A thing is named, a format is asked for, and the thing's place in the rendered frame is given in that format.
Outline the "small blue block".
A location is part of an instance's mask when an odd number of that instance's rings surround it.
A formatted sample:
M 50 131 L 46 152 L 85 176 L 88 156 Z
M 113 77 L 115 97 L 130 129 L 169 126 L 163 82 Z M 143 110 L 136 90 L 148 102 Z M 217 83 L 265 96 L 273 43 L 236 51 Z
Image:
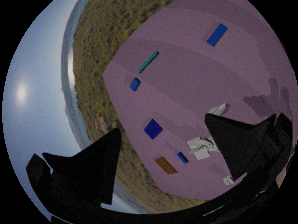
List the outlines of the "small blue block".
M 132 91 L 137 91 L 138 85 L 140 85 L 141 81 L 134 77 L 132 83 L 130 83 L 129 87 L 132 88 Z

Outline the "teal long thin bar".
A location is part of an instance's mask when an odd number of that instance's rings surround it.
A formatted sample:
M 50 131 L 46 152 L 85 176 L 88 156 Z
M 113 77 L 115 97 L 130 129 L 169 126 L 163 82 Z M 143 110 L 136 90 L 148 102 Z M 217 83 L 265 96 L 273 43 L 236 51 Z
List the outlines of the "teal long thin bar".
M 145 67 L 148 67 L 149 63 L 152 63 L 152 60 L 154 59 L 154 57 L 156 57 L 157 55 L 160 55 L 160 52 L 154 52 L 152 53 L 152 56 L 149 57 L 149 60 L 146 60 L 144 64 L 142 64 L 141 68 L 138 68 L 138 73 L 141 73 L 142 71 L 144 71 Z

